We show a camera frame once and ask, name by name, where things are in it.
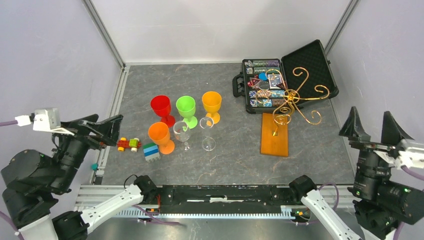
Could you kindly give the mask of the orange wine glass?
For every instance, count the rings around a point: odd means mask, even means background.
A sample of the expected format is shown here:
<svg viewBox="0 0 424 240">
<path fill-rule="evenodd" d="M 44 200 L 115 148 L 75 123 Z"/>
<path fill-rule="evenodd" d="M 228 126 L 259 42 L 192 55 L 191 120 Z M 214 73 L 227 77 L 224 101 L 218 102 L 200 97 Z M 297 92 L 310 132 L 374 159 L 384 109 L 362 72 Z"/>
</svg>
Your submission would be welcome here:
<svg viewBox="0 0 424 240">
<path fill-rule="evenodd" d="M 171 140 L 170 130 L 164 122 L 153 123 L 147 134 L 158 145 L 159 152 L 163 155 L 169 155 L 174 151 L 175 143 Z"/>
</svg>

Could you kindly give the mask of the red wine glass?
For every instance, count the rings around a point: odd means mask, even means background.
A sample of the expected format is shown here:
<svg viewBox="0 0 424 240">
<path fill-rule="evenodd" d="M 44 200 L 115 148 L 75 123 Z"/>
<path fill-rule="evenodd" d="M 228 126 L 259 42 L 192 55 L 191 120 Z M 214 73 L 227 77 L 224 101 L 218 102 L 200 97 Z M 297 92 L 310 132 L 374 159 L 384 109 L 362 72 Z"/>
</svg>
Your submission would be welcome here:
<svg viewBox="0 0 424 240">
<path fill-rule="evenodd" d="M 165 123 L 168 128 L 174 126 L 176 120 L 171 115 L 171 101 L 166 95 L 157 95 L 150 101 L 150 107 L 154 113 L 161 117 L 161 122 Z"/>
</svg>

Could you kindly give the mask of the clear wine glass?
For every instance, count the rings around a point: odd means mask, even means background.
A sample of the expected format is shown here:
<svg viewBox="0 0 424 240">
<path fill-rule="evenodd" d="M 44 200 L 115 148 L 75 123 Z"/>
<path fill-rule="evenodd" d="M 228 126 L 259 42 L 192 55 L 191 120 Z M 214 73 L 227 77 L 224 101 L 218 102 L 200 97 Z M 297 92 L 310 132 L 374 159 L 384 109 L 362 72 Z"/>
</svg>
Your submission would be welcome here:
<svg viewBox="0 0 424 240">
<path fill-rule="evenodd" d="M 205 116 L 199 121 L 199 126 L 201 127 L 203 140 L 201 142 L 202 148 L 210 152 L 215 149 L 216 141 L 212 137 L 212 128 L 214 126 L 214 121 L 211 117 Z"/>
<path fill-rule="evenodd" d="M 173 125 L 173 133 L 175 138 L 182 143 L 181 148 L 184 151 L 188 151 L 191 149 L 191 146 L 189 144 L 189 139 L 191 137 L 191 132 L 190 132 L 190 128 L 188 126 L 188 124 L 181 120 L 181 121 L 177 121 L 174 125 Z"/>
</svg>

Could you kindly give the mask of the green wine glass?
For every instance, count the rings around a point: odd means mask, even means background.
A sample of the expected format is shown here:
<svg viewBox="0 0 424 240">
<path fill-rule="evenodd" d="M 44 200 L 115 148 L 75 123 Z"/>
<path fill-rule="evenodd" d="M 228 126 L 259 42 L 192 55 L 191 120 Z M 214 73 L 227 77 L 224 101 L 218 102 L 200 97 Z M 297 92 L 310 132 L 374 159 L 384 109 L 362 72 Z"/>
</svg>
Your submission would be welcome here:
<svg viewBox="0 0 424 240">
<path fill-rule="evenodd" d="M 177 99 L 176 108 L 183 121 L 188 125 L 190 129 L 193 129 L 198 124 L 198 119 L 195 117 L 196 113 L 196 101 L 193 97 L 184 95 Z"/>
</svg>

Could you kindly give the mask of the yellow wine glass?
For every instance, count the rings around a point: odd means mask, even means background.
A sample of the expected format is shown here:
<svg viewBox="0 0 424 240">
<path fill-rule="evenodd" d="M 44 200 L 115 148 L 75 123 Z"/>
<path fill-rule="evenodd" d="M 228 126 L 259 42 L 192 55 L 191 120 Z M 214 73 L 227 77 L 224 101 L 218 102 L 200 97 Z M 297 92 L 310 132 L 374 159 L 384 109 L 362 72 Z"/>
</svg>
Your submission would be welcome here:
<svg viewBox="0 0 424 240">
<path fill-rule="evenodd" d="M 222 105 L 222 96 L 216 91 L 207 91 L 203 94 L 201 101 L 206 111 L 205 116 L 211 118 L 213 123 L 217 124 L 221 119 L 219 110 Z"/>
</svg>

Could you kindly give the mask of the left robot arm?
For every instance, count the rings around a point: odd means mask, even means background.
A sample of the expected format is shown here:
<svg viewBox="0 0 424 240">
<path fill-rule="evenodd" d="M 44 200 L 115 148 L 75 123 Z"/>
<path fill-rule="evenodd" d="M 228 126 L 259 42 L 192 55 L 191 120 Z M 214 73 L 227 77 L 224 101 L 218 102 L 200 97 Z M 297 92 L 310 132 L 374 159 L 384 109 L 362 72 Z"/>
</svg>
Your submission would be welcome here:
<svg viewBox="0 0 424 240">
<path fill-rule="evenodd" d="M 122 192 L 83 211 L 67 211 L 51 217 L 57 196 L 71 191 L 78 169 L 89 150 L 118 143 L 122 115 L 99 120 L 91 114 L 60 121 L 55 113 L 33 113 L 15 118 L 19 126 L 51 132 L 53 156 L 34 149 L 17 153 L 1 170 L 6 188 L 2 193 L 12 224 L 25 240 L 85 240 L 96 228 L 122 210 L 140 203 L 151 204 L 158 188 L 147 176 L 138 176 Z"/>
</svg>

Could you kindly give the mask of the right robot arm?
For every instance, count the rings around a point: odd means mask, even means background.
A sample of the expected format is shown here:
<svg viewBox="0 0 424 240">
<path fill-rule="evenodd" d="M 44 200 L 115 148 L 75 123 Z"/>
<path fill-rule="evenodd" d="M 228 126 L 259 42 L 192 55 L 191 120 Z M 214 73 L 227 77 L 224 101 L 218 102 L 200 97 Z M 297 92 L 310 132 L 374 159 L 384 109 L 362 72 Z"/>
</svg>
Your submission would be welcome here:
<svg viewBox="0 0 424 240">
<path fill-rule="evenodd" d="M 424 166 L 424 145 L 409 136 L 391 112 L 383 114 L 380 142 L 373 142 L 362 126 L 356 107 L 350 109 L 339 135 L 359 151 L 354 183 L 357 223 L 365 240 L 396 240 L 405 224 L 424 216 L 424 192 L 391 180 L 392 169 L 422 180 L 414 169 Z"/>
</svg>

